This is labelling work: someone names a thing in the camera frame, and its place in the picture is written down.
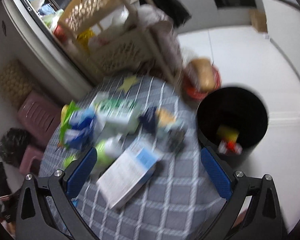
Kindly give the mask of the white green plastic bottle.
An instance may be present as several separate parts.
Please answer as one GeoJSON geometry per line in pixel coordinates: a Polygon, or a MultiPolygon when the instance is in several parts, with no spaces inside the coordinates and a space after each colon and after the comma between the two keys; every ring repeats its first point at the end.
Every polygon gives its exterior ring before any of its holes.
{"type": "Polygon", "coordinates": [[[123,135],[118,134],[108,139],[102,139],[94,142],[89,137],[79,137],[66,142],[66,146],[76,150],[83,150],[87,146],[93,146],[97,153],[95,168],[106,168],[110,166],[123,152],[123,135]]]}

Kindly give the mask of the blue white snack bag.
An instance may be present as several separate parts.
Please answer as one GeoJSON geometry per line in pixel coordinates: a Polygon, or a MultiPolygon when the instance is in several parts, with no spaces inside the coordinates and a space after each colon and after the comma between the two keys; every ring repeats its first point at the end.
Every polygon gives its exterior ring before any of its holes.
{"type": "Polygon", "coordinates": [[[82,150],[93,139],[95,112],[91,108],[75,110],[68,121],[64,134],[67,148],[82,150]]]}

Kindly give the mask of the white blue paper box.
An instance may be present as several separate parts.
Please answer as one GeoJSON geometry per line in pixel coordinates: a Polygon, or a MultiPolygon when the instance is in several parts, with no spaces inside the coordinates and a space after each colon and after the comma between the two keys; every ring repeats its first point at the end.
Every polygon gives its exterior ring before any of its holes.
{"type": "Polygon", "coordinates": [[[97,181],[109,209],[120,209],[153,175],[163,153],[146,140],[134,141],[97,181]]]}

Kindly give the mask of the green plastic bag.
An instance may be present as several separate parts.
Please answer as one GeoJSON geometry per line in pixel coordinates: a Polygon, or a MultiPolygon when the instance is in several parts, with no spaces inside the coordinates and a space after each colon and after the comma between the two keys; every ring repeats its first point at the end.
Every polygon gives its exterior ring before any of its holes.
{"type": "Polygon", "coordinates": [[[68,129],[70,129],[69,120],[75,111],[80,110],[79,107],[77,107],[76,103],[74,101],[71,101],[68,105],[64,105],[61,110],[61,123],[60,123],[60,129],[59,129],[59,142],[58,147],[64,147],[64,137],[65,133],[68,129]]]}

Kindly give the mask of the dark blue orange wrapper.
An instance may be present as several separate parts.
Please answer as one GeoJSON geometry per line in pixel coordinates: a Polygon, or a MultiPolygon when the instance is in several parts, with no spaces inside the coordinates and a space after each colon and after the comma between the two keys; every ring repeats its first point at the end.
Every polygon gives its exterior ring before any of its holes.
{"type": "Polygon", "coordinates": [[[157,139],[161,150],[179,153],[185,146],[187,124],[163,107],[149,107],[138,120],[157,139]]]}

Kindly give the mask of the black trash bin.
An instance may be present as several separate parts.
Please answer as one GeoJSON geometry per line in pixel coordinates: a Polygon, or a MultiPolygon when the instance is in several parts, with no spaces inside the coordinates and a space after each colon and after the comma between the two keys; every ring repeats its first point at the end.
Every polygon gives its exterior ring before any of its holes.
{"type": "Polygon", "coordinates": [[[196,112],[197,138],[201,148],[210,146],[232,168],[237,168],[249,157],[266,135],[268,111],[260,97],[244,87],[228,86],[208,94],[196,112]],[[226,128],[238,133],[236,142],[242,153],[221,154],[219,130],[226,128]]]}

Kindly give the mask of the black plastic bag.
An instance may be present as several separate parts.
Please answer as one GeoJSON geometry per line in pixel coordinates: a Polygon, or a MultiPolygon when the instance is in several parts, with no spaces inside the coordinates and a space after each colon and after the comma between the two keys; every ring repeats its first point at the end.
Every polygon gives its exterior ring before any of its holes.
{"type": "Polygon", "coordinates": [[[19,168],[32,137],[27,130],[10,128],[0,139],[0,157],[8,165],[19,168]]]}

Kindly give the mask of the pink plastic stool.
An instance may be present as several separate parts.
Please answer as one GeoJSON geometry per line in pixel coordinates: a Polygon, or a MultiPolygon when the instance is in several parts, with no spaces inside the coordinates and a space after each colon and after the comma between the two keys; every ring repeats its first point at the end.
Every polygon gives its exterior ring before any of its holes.
{"type": "Polygon", "coordinates": [[[20,107],[17,119],[34,137],[36,144],[46,148],[61,122],[61,108],[32,91],[20,107]]]}

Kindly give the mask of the grey checked tablecloth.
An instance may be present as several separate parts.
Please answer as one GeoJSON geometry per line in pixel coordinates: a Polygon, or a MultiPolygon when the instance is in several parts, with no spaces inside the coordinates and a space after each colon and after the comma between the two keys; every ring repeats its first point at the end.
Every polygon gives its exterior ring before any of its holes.
{"type": "Polygon", "coordinates": [[[119,91],[122,83],[121,76],[105,79],[79,101],[79,107],[88,107],[98,92],[134,100],[142,110],[162,107],[187,125],[184,149],[165,152],[153,176],[121,210],[107,207],[94,179],[84,184],[75,207],[100,239],[190,239],[225,203],[200,162],[195,113],[160,79],[141,77],[126,93],[119,91]]]}

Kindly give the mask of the green white tissue pack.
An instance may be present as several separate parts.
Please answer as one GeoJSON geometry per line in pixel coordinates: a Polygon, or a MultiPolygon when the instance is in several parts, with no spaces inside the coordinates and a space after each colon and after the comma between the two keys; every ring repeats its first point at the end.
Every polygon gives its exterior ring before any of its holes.
{"type": "Polygon", "coordinates": [[[110,97],[98,92],[89,105],[95,112],[100,129],[108,128],[121,134],[134,134],[139,126],[141,105],[130,99],[110,97]]]}

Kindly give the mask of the red plastic basket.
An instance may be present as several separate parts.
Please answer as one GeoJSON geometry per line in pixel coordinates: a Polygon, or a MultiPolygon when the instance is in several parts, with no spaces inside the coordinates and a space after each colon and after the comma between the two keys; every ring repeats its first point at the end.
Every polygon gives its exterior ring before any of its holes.
{"type": "Polygon", "coordinates": [[[194,80],[193,78],[189,78],[187,75],[184,75],[183,90],[185,94],[192,100],[201,101],[213,91],[220,89],[222,84],[221,75],[214,64],[212,65],[212,73],[215,81],[215,87],[212,90],[202,90],[199,78],[194,80]]]}

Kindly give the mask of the brown bread loaf bag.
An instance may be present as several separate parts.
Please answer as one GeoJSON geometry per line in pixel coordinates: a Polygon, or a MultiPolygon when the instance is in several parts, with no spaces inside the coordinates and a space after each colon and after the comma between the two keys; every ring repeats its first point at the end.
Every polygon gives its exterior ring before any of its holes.
{"type": "Polygon", "coordinates": [[[200,57],[191,60],[190,63],[196,71],[200,90],[203,92],[213,91],[215,89],[216,82],[210,59],[200,57]]]}

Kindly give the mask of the grey cloth on rack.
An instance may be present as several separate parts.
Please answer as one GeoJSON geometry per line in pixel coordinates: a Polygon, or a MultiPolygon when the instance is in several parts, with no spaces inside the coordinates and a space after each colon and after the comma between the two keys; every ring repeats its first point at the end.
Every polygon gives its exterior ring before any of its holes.
{"type": "Polygon", "coordinates": [[[165,63],[176,73],[182,68],[183,59],[172,19],[159,8],[149,4],[141,5],[137,13],[139,24],[152,33],[165,63]]]}

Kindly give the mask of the beige plastic storage rack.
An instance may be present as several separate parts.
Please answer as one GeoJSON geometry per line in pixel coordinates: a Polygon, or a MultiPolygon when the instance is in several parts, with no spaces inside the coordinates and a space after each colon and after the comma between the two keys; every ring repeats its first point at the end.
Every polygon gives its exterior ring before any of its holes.
{"type": "Polygon", "coordinates": [[[178,87],[182,68],[172,72],[152,33],[138,21],[137,9],[152,0],[72,0],[58,24],[70,41],[68,50],[94,83],[122,70],[136,72],[154,63],[159,74],[178,87]]]}

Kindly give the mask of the cardboard box on floor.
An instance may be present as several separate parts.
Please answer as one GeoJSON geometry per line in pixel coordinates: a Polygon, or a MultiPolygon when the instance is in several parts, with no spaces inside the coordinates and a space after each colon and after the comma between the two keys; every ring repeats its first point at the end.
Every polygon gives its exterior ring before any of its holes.
{"type": "Polygon", "coordinates": [[[267,18],[264,12],[257,9],[250,9],[249,16],[251,20],[251,25],[258,33],[267,33],[267,18]]]}

